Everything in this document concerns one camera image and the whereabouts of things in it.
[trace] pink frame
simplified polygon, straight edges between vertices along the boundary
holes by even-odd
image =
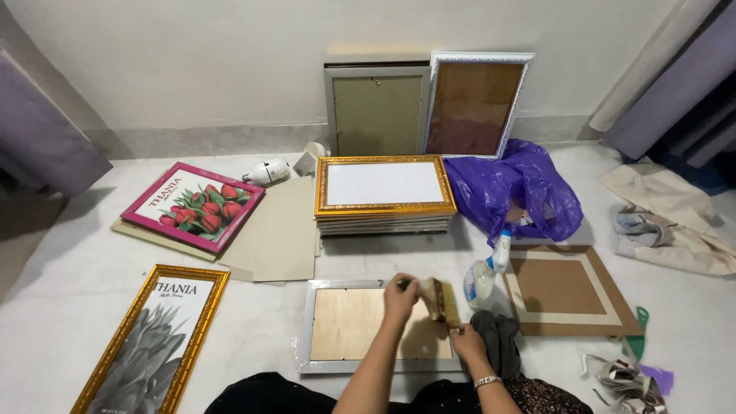
[[[140,207],[146,200],[148,200],[148,198],[151,197],[161,186],[166,184],[169,178],[177,170],[180,169],[186,172],[191,172],[195,175],[199,175],[201,177],[219,181],[223,184],[230,184],[233,187],[238,187],[239,189],[248,190],[253,193],[253,196],[251,196],[250,200],[245,203],[245,206],[243,206],[238,215],[233,219],[233,221],[225,229],[225,231],[222,232],[222,235],[217,239],[217,242],[205,240],[202,237],[187,233],[184,230],[179,230],[178,228],[164,225],[157,220],[152,220],[148,217],[144,217],[140,214],[135,213],[135,211],[138,210],[138,207]],[[256,204],[261,201],[261,198],[263,198],[263,194],[265,194],[265,192],[266,190],[262,189],[261,187],[246,184],[238,180],[233,180],[232,178],[225,177],[224,175],[215,174],[214,172],[209,172],[200,168],[196,168],[195,166],[191,166],[189,164],[177,162],[166,172],[166,174],[164,174],[143,194],[141,194],[141,196],[138,197],[138,199],[133,204],[131,204],[130,207],[126,208],[125,211],[123,211],[123,214],[120,214],[120,217],[124,220],[142,225],[143,227],[150,228],[153,231],[161,232],[163,234],[166,234],[167,236],[174,237],[175,239],[181,240],[190,245],[197,246],[198,248],[210,251],[212,253],[220,253],[230,241],[230,237],[233,235],[233,233],[235,233],[240,228],[240,224],[245,221],[245,219],[248,218],[248,216],[253,212],[253,209],[255,208]]]

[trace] silver bracelet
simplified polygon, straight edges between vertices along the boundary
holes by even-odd
[[[473,388],[478,389],[481,385],[490,384],[491,382],[501,382],[503,381],[501,378],[498,378],[497,376],[487,376],[485,378],[479,379],[478,381],[473,383]]]

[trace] hand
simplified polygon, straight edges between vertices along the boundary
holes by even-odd
[[[411,283],[402,291],[396,282],[402,278],[411,279]],[[397,273],[383,292],[383,323],[403,328],[411,316],[411,310],[419,300],[419,279],[406,273]]]
[[[486,345],[483,338],[473,329],[473,325],[464,324],[459,329],[450,330],[455,352],[471,368],[475,364],[488,363]]]

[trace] silver frame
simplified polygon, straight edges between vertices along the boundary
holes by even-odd
[[[302,322],[302,343],[299,349],[299,373],[353,373],[361,361],[335,360],[312,361],[312,328],[314,325],[314,301],[318,289],[383,289],[383,280],[361,281],[320,281],[311,280],[307,284],[307,299],[304,305],[304,321]],[[448,372],[462,371],[460,358],[452,348],[451,359],[397,359],[394,372]]]
[[[501,139],[498,141],[498,147],[496,147],[495,155],[477,155],[477,154],[442,154],[443,157],[479,157],[488,158],[489,160],[497,160],[503,156],[503,151],[506,149],[506,142],[509,140],[509,134],[511,128],[514,126],[514,120],[516,119],[516,104],[519,100],[519,93],[521,87],[524,85],[524,78],[526,72],[529,69],[529,62],[534,59],[535,53],[496,53],[496,52],[432,52],[432,58],[430,59],[430,66],[432,70],[432,92],[429,102],[429,109],[427,112],[427,125],[424,128],[424,154],[427,153],[427,141],[429,139],[429,123],[432,120],[432,110],[434,109],[434,97],[437,92],[437,71],[439,70],[440,63],[522,63],[524,69],[521,71],[519,77],[519,83],[516,87],[516,93],[514,94],[514,100],[511,103],[509,109],[509,117],[506,120],[506,124],[503,126],[503,132],[501,133]]]
[[[429,75],[429,66],[325,68],[325,102],[327,103],[327,124],[328,138],[330,142],[330,156],[340,156],[339,147],[337,144],[337,121],[335,119],[335,91],[332,83],[332,80],[334,78],[421,76],[422,96],[420,97],[419,122],[417,123],[417,151],[415,153],[415,155],[420,155],[424,153],[424,140],[426,136],[425,128],[427,126],[427,116],[429,115],[429,90],[431,86]]]

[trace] paintbrush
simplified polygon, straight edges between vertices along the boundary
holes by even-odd
[[[396,285],[401,290],[411,283],[411,279],[403,278],[396,281]],[[419,289],[419,297],[424,301],[429,315],[432,320],[437,322],[445,322],[450,328],[459,328],[460,315],[458,313],[457,302],[455,302],[455,293],[453,287],[446,281],[438,281],[435,278],[429,278],[422,284]]]

